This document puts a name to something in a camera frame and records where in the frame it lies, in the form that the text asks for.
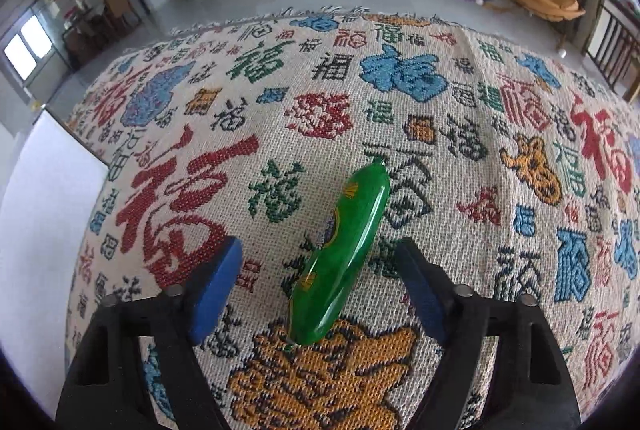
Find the white cardboard box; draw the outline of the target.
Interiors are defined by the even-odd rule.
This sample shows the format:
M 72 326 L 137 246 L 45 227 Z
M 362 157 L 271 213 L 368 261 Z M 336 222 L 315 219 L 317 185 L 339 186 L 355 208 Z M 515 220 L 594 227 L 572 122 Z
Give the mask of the white cardboard box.
M 64 375 L 66 301 L 106 164 L 49 109 L 1 198 L 1 349 L 26 384 Z

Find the dark wooden dining chair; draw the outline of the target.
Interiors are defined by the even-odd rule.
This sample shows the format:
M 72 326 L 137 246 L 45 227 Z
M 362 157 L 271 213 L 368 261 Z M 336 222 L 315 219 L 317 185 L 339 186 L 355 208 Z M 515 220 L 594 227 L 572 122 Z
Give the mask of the dark wooden dining chair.
M 623 101 L 639 98 L 639 11 L 632 0 L 598 0 L 582 53 Z

